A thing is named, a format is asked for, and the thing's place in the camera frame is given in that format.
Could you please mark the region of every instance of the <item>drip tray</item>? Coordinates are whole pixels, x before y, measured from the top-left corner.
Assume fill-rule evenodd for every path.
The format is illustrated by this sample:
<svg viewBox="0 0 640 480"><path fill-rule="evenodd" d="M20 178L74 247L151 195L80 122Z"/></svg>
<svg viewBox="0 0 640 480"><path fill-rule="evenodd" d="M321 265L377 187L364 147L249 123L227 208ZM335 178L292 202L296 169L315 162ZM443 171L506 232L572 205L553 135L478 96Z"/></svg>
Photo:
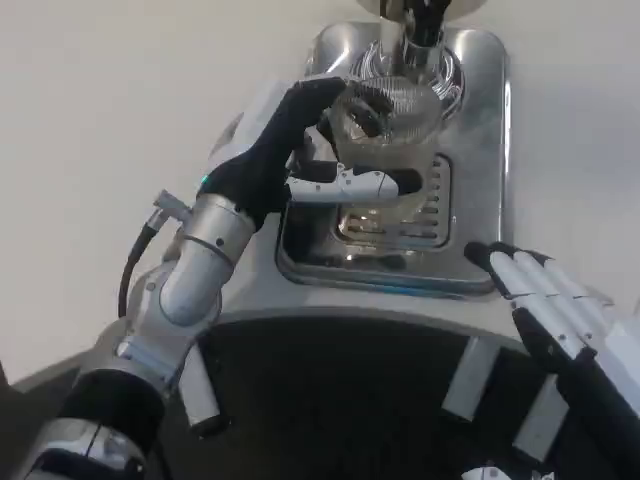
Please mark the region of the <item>drip tray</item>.
<svg viewBox="0 0 640 480"><path fill-rule="evenodd" d="M316 39L307 75L350 75L379 39L377 23L339 23ZM382 227L371 207L289 205L281 218L278 268L304 284L463 298L489 293L489 275L464 257L470 241L511 240L506 225L511 91L500 40L445 30L446 51L464 76L457 110L422 211Z"/></svg>
<svg viewBox="0 0 640 480"><path fill-rule="evenodd" d="M425 204L409 221L392 228L380 224L376 208L341 208L338 232L345 241L382 248L425 250L441 247L449 238L451 165L438 155L433 162Z"/></svg>

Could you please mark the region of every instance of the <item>clear glass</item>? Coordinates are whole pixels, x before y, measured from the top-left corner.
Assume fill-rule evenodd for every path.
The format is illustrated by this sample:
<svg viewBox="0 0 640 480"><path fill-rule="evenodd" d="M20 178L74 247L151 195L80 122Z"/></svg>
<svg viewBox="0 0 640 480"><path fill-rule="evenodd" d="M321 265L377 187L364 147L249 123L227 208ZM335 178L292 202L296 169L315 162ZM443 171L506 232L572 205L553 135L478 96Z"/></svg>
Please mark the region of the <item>clear glass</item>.
<svg viewBox="0 0 640 480"><path fill-rule="evenodd" d="M360 86L375 88L391 101L382 134L368 137L353 120L353 106L361 106L358 86L350 86L331 108L329 116L340 162L348 168L366 166L379 170L414 169L422 177L422 190L376 208L385 228L412 220L426 201L433 161L438 149L442 105L429 86L415 85L404 77L364 80Z"/></svg>

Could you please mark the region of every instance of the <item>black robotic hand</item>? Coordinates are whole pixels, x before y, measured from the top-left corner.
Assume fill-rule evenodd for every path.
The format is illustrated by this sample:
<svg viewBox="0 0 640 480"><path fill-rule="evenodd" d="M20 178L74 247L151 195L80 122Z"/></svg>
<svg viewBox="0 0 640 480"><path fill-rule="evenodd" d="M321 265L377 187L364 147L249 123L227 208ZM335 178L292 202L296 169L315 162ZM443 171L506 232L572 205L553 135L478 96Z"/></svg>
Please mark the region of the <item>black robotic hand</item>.
<svg viewBox="0 0 640 480"><path fill-rule="evenodd" d="M305 130L323 119L324 111L346 88L347 82L339 77L296 83L284 95L253 146L216 167L203 182L198 195L226 197L246 212L253 219L256 231L259 230L266 216L282 211L290 197L285 186L289 173L286 164L292 152L303 146ZM391 111L391 104L382 93L366 87L356 88L362 88L359 93L374 112ZM353 116L361 125L371 120L359 112L353 112ZM326 137L330 129L326 128L326 121L324 123L324 128L318 130Z"/></svg>

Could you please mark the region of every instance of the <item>cable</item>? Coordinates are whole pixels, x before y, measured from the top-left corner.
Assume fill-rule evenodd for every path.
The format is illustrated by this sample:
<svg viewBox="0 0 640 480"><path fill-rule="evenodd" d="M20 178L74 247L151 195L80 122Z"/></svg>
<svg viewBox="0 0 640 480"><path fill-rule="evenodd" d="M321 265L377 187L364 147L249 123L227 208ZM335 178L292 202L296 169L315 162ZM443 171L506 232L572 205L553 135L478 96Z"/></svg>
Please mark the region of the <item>cable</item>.
<svg viewBox="0 0 640 480"><path fill-rule="evenodd" d="M127 297L129 295L129 284L131 283L133 269L140 261L142 254L157 233L158 231L156 229L145 223L138 235L138 238L133 244L133 247L131 247L127 263L124 266L124 271L122 272L122 277L120 279L120 289L118 290L118 318L122 318L127 315Z"/></svg>

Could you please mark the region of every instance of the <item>robot finger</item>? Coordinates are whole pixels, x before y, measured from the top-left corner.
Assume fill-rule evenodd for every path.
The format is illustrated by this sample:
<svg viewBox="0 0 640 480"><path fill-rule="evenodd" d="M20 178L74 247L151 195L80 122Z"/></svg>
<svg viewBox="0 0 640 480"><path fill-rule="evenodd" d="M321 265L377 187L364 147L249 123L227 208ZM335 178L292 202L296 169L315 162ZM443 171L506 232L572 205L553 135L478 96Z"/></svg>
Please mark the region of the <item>robot finger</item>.
<svg viewBox="0 0 640 480"><path fill-rule="evenodd" d="M549 301L544 290L545 282L536 278L535 274L530 274L526 263L518 264L505 253L505 250L509 250L503 247L503 245L487 246L474 243L467 245L465 255L472 263L492 276L500 293L511 300L514 310L525 310L549 337L555 339L568 357L575 358L585 346L577 329L558 305L554 301ZM526 336L540 336L539 332L533 329L527 328L527 331L522 331L518 321L516 325L525 343L531 340L525 338Z"/></svg>

